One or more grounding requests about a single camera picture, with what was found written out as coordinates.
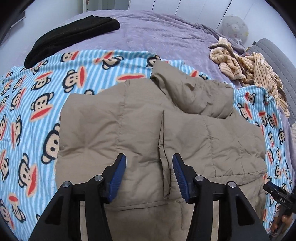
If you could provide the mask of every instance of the gray quilted cushion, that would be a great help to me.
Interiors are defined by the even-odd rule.
[[[281,78],[287,96],[289,123],[296,121],[296,68],[285,54],[268,39],[259,40],[248,52],[261,53],[273,70]]]

